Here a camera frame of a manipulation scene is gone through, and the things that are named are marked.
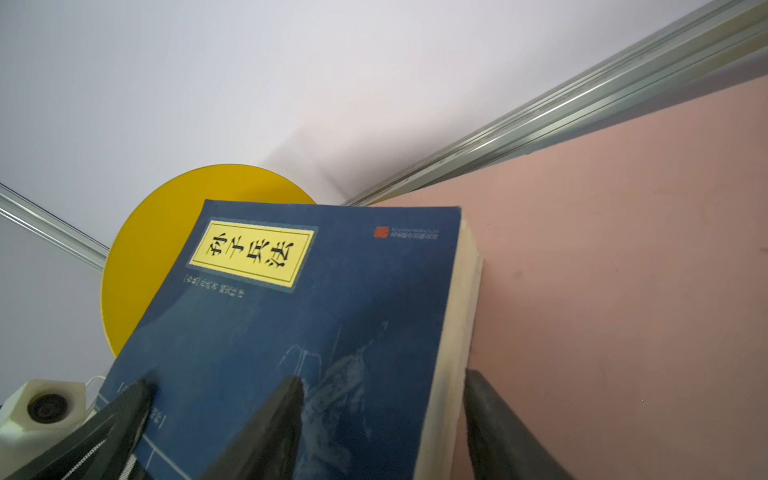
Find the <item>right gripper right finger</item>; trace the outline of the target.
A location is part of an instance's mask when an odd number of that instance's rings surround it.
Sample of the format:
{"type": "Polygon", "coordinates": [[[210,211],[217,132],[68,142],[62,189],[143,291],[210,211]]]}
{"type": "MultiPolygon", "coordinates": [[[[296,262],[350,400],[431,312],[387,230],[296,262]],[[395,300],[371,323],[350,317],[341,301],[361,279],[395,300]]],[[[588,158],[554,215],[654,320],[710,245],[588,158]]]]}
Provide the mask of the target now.
{"type": "Polygon", "coordinates": [[[477,370],[466,371],[463,402],[476,479],[573,478],[477,370]]]}

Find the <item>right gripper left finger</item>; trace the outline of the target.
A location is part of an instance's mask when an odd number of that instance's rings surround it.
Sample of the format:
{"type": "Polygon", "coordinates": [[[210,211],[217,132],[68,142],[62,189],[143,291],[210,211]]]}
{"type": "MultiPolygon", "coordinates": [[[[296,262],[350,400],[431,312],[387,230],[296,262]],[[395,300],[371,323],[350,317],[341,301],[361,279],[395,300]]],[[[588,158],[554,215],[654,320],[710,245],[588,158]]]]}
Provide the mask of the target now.
{"type": "Polygon", "coordinates": [[[204,479],[291,479],[301,440],[304,391],[288,376],[278,385],[204,479]]]}

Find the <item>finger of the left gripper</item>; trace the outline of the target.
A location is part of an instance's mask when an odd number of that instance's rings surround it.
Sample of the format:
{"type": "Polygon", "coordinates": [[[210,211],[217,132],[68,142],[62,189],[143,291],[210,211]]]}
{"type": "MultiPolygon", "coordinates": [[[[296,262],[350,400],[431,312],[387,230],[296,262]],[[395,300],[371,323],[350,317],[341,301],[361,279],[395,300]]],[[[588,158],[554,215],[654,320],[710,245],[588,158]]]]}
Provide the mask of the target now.
{"type": "Polygon", "coordinates": [[[145,429],[153,399],[143,380],[91,420],[11,473],[11,479],[118,479],[145,429]]]}

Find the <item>navy blue book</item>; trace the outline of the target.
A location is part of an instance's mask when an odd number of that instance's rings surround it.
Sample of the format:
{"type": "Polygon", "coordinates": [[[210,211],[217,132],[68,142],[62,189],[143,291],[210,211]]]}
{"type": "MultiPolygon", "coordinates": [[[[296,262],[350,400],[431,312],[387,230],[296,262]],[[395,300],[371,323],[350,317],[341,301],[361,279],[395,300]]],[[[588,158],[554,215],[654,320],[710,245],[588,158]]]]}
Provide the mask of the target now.
{"type": "Polygon", "coordinates": [[[458,207],[208,200],[96,401],[155,388],[136,456],[197,479],[288,376],[298,479],[446,479],[483,260],[458,207]]]}

